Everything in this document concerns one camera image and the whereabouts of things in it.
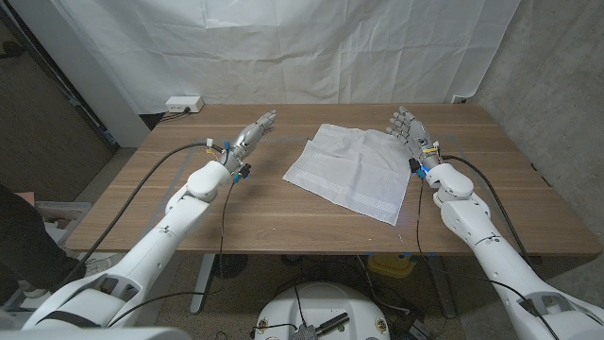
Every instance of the folded cloth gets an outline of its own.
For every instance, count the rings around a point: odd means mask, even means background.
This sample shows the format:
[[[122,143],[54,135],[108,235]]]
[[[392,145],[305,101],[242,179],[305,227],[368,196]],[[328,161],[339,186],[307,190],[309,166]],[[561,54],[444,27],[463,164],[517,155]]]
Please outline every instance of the folded cloth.
[[[283,179],[394,226],[411,175],[409,157],[386,133],[323,124]]]

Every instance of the person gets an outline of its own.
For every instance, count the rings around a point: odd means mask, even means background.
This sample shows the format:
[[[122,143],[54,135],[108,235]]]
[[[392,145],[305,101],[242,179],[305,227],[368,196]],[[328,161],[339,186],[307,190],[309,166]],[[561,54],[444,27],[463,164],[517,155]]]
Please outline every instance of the person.
[[[120,257],[86,263],[73,280],[109,269]],[[77,263],[46,232],[35,207],[0,183],[0,304],[18,287],[30,298],[58,290]]]

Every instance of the blue connector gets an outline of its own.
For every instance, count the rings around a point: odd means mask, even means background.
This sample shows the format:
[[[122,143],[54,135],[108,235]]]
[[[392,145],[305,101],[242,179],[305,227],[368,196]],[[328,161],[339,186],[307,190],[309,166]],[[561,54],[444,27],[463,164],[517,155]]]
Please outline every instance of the blue connector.
[[[417,175],[419,179],[424,179],[426,177],[426,173],[422,169],[415,171],[415,175]]]

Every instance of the black cable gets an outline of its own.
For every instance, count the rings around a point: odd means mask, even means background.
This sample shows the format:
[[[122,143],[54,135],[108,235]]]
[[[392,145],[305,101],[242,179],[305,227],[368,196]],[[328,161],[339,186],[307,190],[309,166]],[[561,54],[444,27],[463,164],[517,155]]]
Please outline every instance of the black cable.
[[[371,295],[374,297],[374,299],[377,302],[379,302],[379,304],[381,304],[381,305],[383,305],[385,307],[388,307],[390,309],[393,309],[393,310],[396,310],[396,311],[399,311],[399,312],[403,312],[403,313],[405,313],[405,315],[408,315],[411,312],[411,310],[409,308],[394,306],[394,305],[386,303],[386,302],[384,302],[384,301],[382,301],[382,300],[380,300],[378,298],[378,295],[376,294],[376,291],[374,290],[374,285],[371,282],[371,278],[369,277],[369,270],[367,270],[367,266],[364,264],[364,262],[361,259],[360,255],[357,255],[357,259],[359,260],[359,264],[361,264],[363,270],[365,271],[365,277],[367,278],[367,282],[369,283],[369,288],[371,290]]]
[[[200,146],[200,145],[207,145],[207,144],[205,142],[198,142],[198,143],[191,143],[191,144],[186,144],[186,145],[177,147],[176,149],[168,152],[165,156],[163,156],[161,158],[161,160],[159,160],[155,165],[153,165],[151,170],[149,170],[149,172],[144,176],[144,178],[141,180],[139,185],[137,185],[137,187],[134,189],[132,194],[130,194],[130,197],[126,200],[126,203],[124,203],[124,206],[122,207],[122,209],[120,209],[120,211],[115,215],[115,217],[113,218],[111,223],[109,223],[109,225],[107,226],[105,231],[103,231],[103,233],[98,237],[96,242],[94,242],[94,244],[92,245],[90,250],[88,250],[88,252],[86,252],[86,255],[84,255],[84,257],[79,261],[79,263],[77,263],[77,265],[74,267],[74,269],[65,277],[65,279],[63,279],[63,281],[60,283],[59,287],[62,287],[65,284],[67,284],[68,282],[70,282],[71,279],[74,277],[74,275],[77,273],[77,271],[82,267],[82,265],[84,265],[84,263],[91,257],[91,255],[98,248],[98,246],[101,244],[101,242],[103,242],[105,237],[107,237],[109,232],[113,229],[113,227],[115,226],[117,221],[120,219],[120,217],[122,217],[122,215],[126,211],[126,208],[128,207],[128,205],[130,205],[130,203],[132,202],[132,199],[134,199],[134,196],[141,190],[144,183],[147,182],[147,180],[151,177],[151,175],[153,175],[153,173],[158,169],[158,167],[165,160],[167,160],[170,156],[176,154],[178,151],[181,151],[181,150],[184,150],[184,149],[190,148],[190,147]],[[212,148],[222,152],[222,148],[220,148],[216,145],[213,145]]]
[[[167,294],[161,297],[154,297],[154,298],[150,298],[147,301],[141,302],[138,305],[130,308],[129,310],[127,310],[126,312],[124,312],[123,314],[121,314],[120,316],[118,316],[116,319],[114,319],[113,321],[111,321],[108,325],[107,328],[115,325],[116,322],[120,321],[124,316],[129,315],[130,313],[136,311],[137,309],[141,308],[142,306],[149,304],[151,302],[155,302],[158,300],[161,300],[163,298],[171,298],[171,297],[178,297],[178,296],[183,296],[183,295],[202,295],[202,296],[208,296],[208,295],[214,295],[217,294],[219,291],[216,292],[211,292],[211,293],[203,293],[203,292],[178,292],[178,293],[173,293],[173,294]]]
[[[182,117],[183,115],[185,115],[185,114],[187,114],[189,112],[191,112],[191,108],[186,107],[183,112],[175,113],[175,114],[169,115],[167,117],[166,116],[161,117],[161,119],[159,119],[159,122],[163,123],[163,122],[167,122],[169,120],[177,119],[177,118]]]
[[[221,222],[222,227],[220,228],[220,250],[218,252],[218,262],[219,262],[219,269],[220,269],[220,279],[224,279],[225,276],[223,275],[223,241],[225,240],[225,214],[227,212],[227,203],[228,203],[228,198],[230,197],[230,192],[233,190],[233,186],[235,185],[235,182],[232,182],[230,184],[230,188],[228,188],[228,194],[226,194],[226,199],[225,199],[225,206],[223,207],[223,219]]]
[[[323,261],[318,261],[318,260],[314,260],[314,259],[312,259],[312,258],[310,258],[308,256],[304,256],[303,259],[307,260],[309,262],[316,263],[316,264],[341,264],[341,265],[346,265],[346,266],[352,268],[355,271],[355,273],[357,273],[357,276],[360,279],[360,281],[365,285],[365,288],[367,289],[367,291],[369,293],[368,296],[376,304],[378,304],[378,305],[384,305],[382,302],[380,302],[379,300],[377,300],[377,299],[375,299],[373,297],[373,293],[372,293],[372,289],[371,289],[372,287],[369,285],[369,282],[367,281],[367,277],[366,277],[368,275],[366,267],[364,268],[365,275],[363,275],[363,273],[361,273],[359,271],[359,267],[357,265],[353,265],[353,264],[350,264],[350,263],[340,262],[340,261],[332,261],[332,260],[325,260],[325,259]],[[289,280],[289,281],[285,282],[284,284],[281,284],[278,288],[286,285],[287,283],[289,283],[291,281],[292,280]],[[402,297],[400,294],[398,294],[398,292],[396,292],[395,289],[393,289],[391,287],[388,287],[386,285],[379,285],[379,284],[373,284],[373,288],[374,288],[374,290],[377,293],[382,293],[382,295],[383,295],[383,292],[381,292],[381,289],[386,288],[386,289],[390,290],[392,293],[394,293],[399,298],[399,300],[401,301],[402,305],[408,306],[407,309],[409,309],[410,311],[412,311],[416,315],[423,316],[423,314],[421,313],[421,310],[419,308],[417,308],[413,303],[411,303],[410,301],[408,301],[407,299],[405,299],[404,297]]]
[[[283,326],[292,326],[292,327],[294,327],[295,331],[298,330],[298,328],[295,326],[295,324],[278,324],[278,325],[266,326],[266,327],[253,326],[252,330],[261,330],[261,331],[264,331],[264,330],[267,330],[267,329],[270,329],[270,328],[283,327]]]
[[[302,305],[300,304],[300,296],[298,295],[298,288],[296,287],[295,279],[294,279],[294,291],[295,291],[295,299],[298,300],[298,309],[300,310],[300,317],[302,317],[302,324],[304,326],[306,326],[306,320],[304,319],[304,315],[302,314]]]
[[[456,276],[456,277],[465,278],[465,279],[472,279],[472,280],[489,282],[491,284],[496,284],[496,285],[499,285],[501,287],[504,287],[504,288],[507,288],[507,289],[511,290],[517,296],[519,296],[523,301],[525,301],[527,303],[527,306],[529,306],[533,310],[533,312],[536,313],[536,315],[541,319],[541,321],[547,327],[547,329],[549,330],[549,332],[552,334],[552,336],[554,337],[554,339],[560,340],[560,338],[558,337],[558,335],[556,335],[556,333],[554,332],[554,330],[552,330],[552,328],[549,326],[549,324],[547,323],[547,321],[545,321],[544,317],[541,315],[541,313],[539,313],[539,311],[537,311],[537,309],[532,305],[532,303],[530,303],[529,300],[525,296],[523,296],[522,294],[520,294],[520,292],[518,292],[517,290],[513,289],[509,285],[507,285],[505,283],[502,283],[502,282],[499,282],[499,281],[496,281],[496,280],[490,280],[490,279],[484,279],[484,278],[479,278],[479,277],[473,277],[473,276],[463,275],[463,274],[458,274],[458,273],[451,273],[451,272],[448,272],[448,271],[443,270],[441,268],[434,268],[434,267],[432,267],[430,265],[430,263],[428,262],[428,258],[426,257],[426,255],[422,251],[422,246],[420,245],[420,242],[419,242],[419,219],[420,219],[420,213],[422,211],[422,193],[423,192],[424,192],[424,180],[422,179],[422,186],[420,187],[420,191],[419,191],[419,203],[418,203],[418,206],[417,206],[417,225],[415,227],[415,237],[416,237],[416,240],[417,240],[417,248],[419,249],[419,253],[422,256],[422,259],[424,259],[424,261],[426,261],[426,264],[428,265],[428,267],[430,268],[430,270],[438,270],[438,271],[443,272],[443,273],[445,273],[446,275],[449,275],[449,276]]]
[[[516,229],[513,227],[512,221],[510,220],[510,217],[508,216],[506,209],[503,207],[503,203],[501,203],[501,200],[499,200],[499,196],[497,195],[495,188],[493,187],[493,185],[491,185],[491,182],[487,179],[487,177],[484,176],[484,174],[480,170],[478,170],[478,168],[474,164],[472,164],[471,162],[469,162],[461,157],[444,155],[444,156],[442,156],[442,158],[443,158],[443,160],[455,160],[455,161],[464,163],[465,165],[469,166],[472,170],[474,170],[484,180],[485,183],[487,183],[487,186],[489,187],[491,194],[493,194],[493,197],[495,198],[495,202],[499,206],[501,213],[503,213],[503,218],[506,220],[506,223],[508,224],[508,227],[510,229],[510,232],[512,233],[514,240],[516,241],[516,244],[518,245],[518,247],[520,247],[520,251],[522,252],[522,257],[525,259],[528,266],[530,266],[530,268],[533,271],[535,271],[535,268],[532,266],[532,264],[530,262],[529,254],[527,253],[525,246],[522,244],[522,241],[520,240],[520,236],[518,236],[518,233],[516,232]]]
[[[225,207],[223,208],[223,220],[222,220],[222,227],[221,227],[221,232],[220,232],[220,251],[218,253],[218,267],[220,269],[220,278],[223,278],[223,241],[225,239],[225,211],[227,210],[227,203],[228,203],[228,198],[230,197],[230,193],[233,190],[233,186],[235,185],[235,183],[233,182],[230,185],[230,188],[228,189],[228,194],[226,195],[226,200],[225,200]],[[161,297],[155,297],[155,298],[151,298],[148,299],[147,301],[140,303],[132,308],[130,308],[129,310],[127,310],[126,312],[124,312],[123,314],[121,314],[120,316],[118,316],[115,320],[111,321],[108,325],[107,328],[113,326],[116,322],[118,322],[119,320],[121,320],[124,316],[134,312],[135,310],[137,310],[138,308],[146,305],[147,303],[151,303],[154,301],[157,301],[159,299],[163,299],[163,298],[170,298],[170,297],[176,297],[176,296],[181,296],[181,295],[202,295],[202,296],[207,296],[207,295],[215,295],[220,293],[223,290],[224,286],[221,286],[218,290],[216,290],[215,292],[211,292],[211,293],[202,293],[202,292],[180,292],[180,293],[173,293],[173,294],[168,294],[165,296],[161,296]]]
[[[216,332],[216,336],[214,337],[214,340],[218,340],[218,335],[220,335],[220,334],[224,335],[225,339],[228,339],[228,335],[225,332],[223,332],[223,331],[217,331]]]
[[[228,161],[228,154],[229,154],[229,152],[228,152],[228,151],[229,151],[229,150],[230,150],[230,149],[226,149],[226,150],[225,150],[225,152],[226,152],[226,156],[225,156],[225,162],[223,162],[223,165],[227,164],[227,161]]]
[[[171,114],[169,116],[164,116],[163,118],[161,118],[159,120],[159,122],[160,123],[167,122],[169,120],[173,120],[173,119],[177,119],[178,117],[182,117],[183,115],[185,115],[185,113],[176,113],[176,114]]]

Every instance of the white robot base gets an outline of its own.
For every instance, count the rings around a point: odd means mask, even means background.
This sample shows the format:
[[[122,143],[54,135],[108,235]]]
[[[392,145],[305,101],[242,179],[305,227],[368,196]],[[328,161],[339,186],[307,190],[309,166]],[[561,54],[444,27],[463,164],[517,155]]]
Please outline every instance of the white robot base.
[[[260,313],[258,326],[270,327],[293,324],[300,328],[295,334],[292,326],[255,329],[256,340],[286,339],[359,339],[389,340],[386,318],[378,306],[356,290],[333,282],[302,283],[279,294]],[[308,327],[303,326],[300,309]],[[321,330],[321,326],[339,315],[347,313],[349,320],[340,327],[319,334],[302,334],[303,330]]]

